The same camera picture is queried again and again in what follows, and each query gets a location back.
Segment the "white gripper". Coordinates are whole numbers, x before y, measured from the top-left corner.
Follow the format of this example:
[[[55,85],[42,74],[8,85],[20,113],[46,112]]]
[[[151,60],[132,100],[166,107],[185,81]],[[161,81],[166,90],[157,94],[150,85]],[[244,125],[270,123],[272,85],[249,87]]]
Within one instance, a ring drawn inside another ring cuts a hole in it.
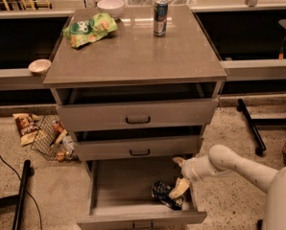
[[[184,178],[177,179],[175,188],[169,194],[171,199],[182,196],[189,189],[190,182],[203,180],[213,173],[213,166],[207,156],[187,160],[177,156],[173,158],[173,161],[181,167],[181,174]]]

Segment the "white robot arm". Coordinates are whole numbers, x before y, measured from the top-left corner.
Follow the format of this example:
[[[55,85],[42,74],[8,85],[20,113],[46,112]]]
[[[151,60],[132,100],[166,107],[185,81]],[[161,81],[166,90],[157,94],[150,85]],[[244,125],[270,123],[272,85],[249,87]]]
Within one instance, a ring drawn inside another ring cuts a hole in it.
[[[235,172],[267,195],[262,230],[286,230],[286,167],[267,167],[223,145],[211,147],[202,157],[175,157],[173,161],[180,166],[182,178],[177,179],[170,198],[183,195],[198,180]]]

